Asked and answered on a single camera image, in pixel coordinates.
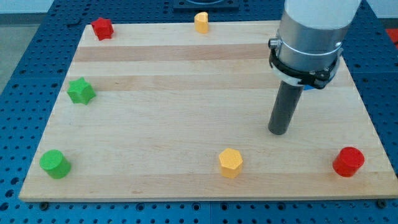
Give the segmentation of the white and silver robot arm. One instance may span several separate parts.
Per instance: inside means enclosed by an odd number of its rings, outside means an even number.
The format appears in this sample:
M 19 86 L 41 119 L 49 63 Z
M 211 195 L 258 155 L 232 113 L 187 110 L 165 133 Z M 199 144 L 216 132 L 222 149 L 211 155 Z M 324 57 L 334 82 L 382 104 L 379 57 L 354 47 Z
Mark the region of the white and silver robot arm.
M 292 86 L 323 89 L 340 65 L 343 39 L 360 0 L 286 0 L 269 64 Z

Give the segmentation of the blue block behind arm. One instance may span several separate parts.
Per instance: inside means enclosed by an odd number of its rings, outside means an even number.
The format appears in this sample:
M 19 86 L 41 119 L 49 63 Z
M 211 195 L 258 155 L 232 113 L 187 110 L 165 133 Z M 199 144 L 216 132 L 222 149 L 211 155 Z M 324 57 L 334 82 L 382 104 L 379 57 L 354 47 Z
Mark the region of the blue block behind arm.
M 312 90 L 312 89 L 314 89 L 314 87 L 312 87 L 310 85 L 305 85 L 303 90 L 306 91 L 306 90 Z

